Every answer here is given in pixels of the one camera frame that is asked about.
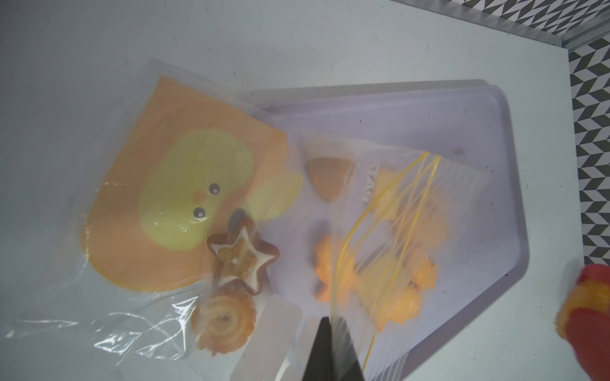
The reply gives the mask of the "lavender plastic tray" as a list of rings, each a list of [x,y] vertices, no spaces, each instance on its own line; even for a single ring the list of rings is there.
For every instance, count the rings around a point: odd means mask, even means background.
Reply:
[[[266,90],[245,111],[288,135],[289,166],[304,184],[293,208],[262,226],[282,250],[273,290],[319,318],[346,320],[367,380],[401,380],[462,331],[525,273],[529,247],[508,102],[482,80]],[[354,169],[326,203],[305,170],[339,157]],[[356,295],[357,272],[383,254],[401,269],[438,266],[417,317],[378,331]]]

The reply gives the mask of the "star shaped iced cookie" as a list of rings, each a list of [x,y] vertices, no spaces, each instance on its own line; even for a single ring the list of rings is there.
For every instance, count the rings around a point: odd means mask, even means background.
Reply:
[[[207,247],[219,262],[214,270],[214,285],[239,284],[252,296],[260,295],[266,268],[281,255],[276,246],[261,238],[250,217],[241,219],[228,234],[209,236]]]

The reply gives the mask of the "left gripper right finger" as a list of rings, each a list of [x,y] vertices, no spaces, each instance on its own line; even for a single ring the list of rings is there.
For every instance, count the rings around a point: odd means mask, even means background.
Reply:
[[[333,320],[333,367],[336,380],[365,380],[346,320]]]

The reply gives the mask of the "duck print resealable bag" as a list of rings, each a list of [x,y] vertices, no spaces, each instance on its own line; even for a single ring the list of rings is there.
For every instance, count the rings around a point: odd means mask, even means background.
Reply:
[[[159,60],[136,78],[79,173],[75,199],[46,269],[1,325],[3,341],[53,332],[117,362],[187,361],[202,380],[297,380],[319,328],[272,288],[282,250],[262,226],[300,196],[284,130],[248,114],[212,82]],[[193,310],[220,290],[207,247],[244,217],[281,255],[252,296],[257,322],[235,352],[197,348]]]

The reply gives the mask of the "round swirl butter cookie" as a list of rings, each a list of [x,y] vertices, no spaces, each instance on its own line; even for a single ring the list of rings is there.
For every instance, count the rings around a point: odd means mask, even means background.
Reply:
[[[198,303],[191,317],[197,348],[210,351],[212,356],[241,349],[253,334],[256,322],[253,297],[234,287]]]

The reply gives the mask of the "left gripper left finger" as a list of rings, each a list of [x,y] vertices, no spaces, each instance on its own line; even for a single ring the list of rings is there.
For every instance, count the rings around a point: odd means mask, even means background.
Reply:
[[[302,381],[334,381],[332,351],[332,325],[329,317],[323,317],[315,335]]]

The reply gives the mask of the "red metal tongs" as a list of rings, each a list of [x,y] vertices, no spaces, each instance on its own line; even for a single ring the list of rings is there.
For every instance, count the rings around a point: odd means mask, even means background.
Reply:
[[[592,380],[609,379],[609,266],[589,264],[562,304],[555,326]]]

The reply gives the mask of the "orange fish shaped cookie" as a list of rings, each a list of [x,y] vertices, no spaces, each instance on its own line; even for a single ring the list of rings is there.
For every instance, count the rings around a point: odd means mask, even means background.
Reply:
[[[438,266],[422,255],[401,269],[398,258],[383,254],[367,268],[357,272],[354,258],[341,278],[338,301],[345,306],[350,295],[356,295],[376,329],[383,331],[388,322],[402,325],[415,318],[422,306],[421,293],[435,287]]]

